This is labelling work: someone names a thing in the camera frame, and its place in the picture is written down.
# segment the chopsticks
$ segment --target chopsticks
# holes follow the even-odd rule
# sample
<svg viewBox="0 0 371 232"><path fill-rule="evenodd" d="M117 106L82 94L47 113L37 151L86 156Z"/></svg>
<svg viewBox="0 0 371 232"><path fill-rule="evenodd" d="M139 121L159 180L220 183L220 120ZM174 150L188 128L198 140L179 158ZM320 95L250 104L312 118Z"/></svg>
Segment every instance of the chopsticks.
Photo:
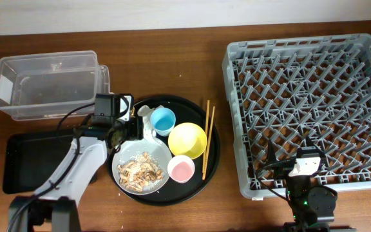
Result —
<svg viewBox="0 0 371 232"><path fill-rule="evenodd" d="M203 180L205 180L205 174L207 173L207 163L209 161L209 154L210 154L210 143L211 143L211 134L213 133L213 122L214 122L214 111L216 106L213 106L213 112L211 114L211 123L210 123L210 130L208 130L209 125L209 110L210 110L210 100L207 100L207 110L205 113L205 134L208 135L207 138L207 147L203 152Z"/></svg>

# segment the wooden table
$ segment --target wooden table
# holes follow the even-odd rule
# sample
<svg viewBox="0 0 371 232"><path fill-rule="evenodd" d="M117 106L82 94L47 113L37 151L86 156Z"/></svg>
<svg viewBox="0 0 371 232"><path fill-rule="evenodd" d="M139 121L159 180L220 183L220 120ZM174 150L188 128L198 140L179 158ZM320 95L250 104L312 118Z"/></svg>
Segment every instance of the wooden table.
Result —
<svg viewBox="0 0 371 232"><path fill-rule="evenodd" d="M175 206L145 206L120 194L106 168L101 167L98 181L87 188L79 205L83 230L265 231L291 221L292 213L279 198L255 202L240 194L221 67L226 46L235 41L352 33L371 34L371 21L1 36L0 58L94 50L99 63L109 68L115 93L132 93L136 99L168 93L199 105L211 99L216 106L222 154L216 175L201 193ZM71 120L68 125L77 122ZM56 124L57 120L15 122L0 111L0 231L7 226L8 206L14 199L14 195L2 192L8 138L16 133L52 130ZM335 216L332 225L371 231L371 191L340 193Z"/></svg>

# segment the clear plastic bin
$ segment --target clear plastic bin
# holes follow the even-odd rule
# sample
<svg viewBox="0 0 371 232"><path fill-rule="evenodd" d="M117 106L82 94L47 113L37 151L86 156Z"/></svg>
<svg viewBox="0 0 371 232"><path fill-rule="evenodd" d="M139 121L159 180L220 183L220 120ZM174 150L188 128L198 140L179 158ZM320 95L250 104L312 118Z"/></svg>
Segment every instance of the clear plastic bin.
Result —
<svg viewBox="0 0 371 232"><path fill-rule="evenodd" d="M0 60L0 110L13 120L52 119L109 92L106 66L93 51L4 57ZM93 112L93 106L72 116Z"/></svg>

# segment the white cup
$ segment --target white cup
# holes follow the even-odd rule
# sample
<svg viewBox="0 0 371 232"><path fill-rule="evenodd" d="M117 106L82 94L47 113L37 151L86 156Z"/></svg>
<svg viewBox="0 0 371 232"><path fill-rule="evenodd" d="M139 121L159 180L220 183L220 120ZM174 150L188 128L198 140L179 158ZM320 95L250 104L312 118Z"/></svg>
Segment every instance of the white cup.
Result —
<svg viewBox="0 0 371 232"><path fill-rule="evenodd" d="M174 168L182 162L185 162L191 168L191 175L186 180L176 180L175 178L173 178L172 173L173 173ZM190 157L185 156L185 155L177 155L174 158L172 158L170 162L168 162L167 172L168 172L168 175L173 180L175 180L176 182L180 184L183 184L191 179L191 177L194 175L195 169L196 168L195 168L194 162Z"/></svg>

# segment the blue cup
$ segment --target blue cup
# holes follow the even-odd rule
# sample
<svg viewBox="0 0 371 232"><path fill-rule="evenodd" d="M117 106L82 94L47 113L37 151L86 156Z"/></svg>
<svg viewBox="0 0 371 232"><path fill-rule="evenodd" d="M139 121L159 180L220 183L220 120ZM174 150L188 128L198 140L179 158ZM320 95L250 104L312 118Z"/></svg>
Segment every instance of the blue cup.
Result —
<svg viewBox="0 0 371 232"><path fill-rule="evenodd" d="M175 125L175 114L168 108L159 108L151 114L151 124L161 136L168 136Z"/></svg>

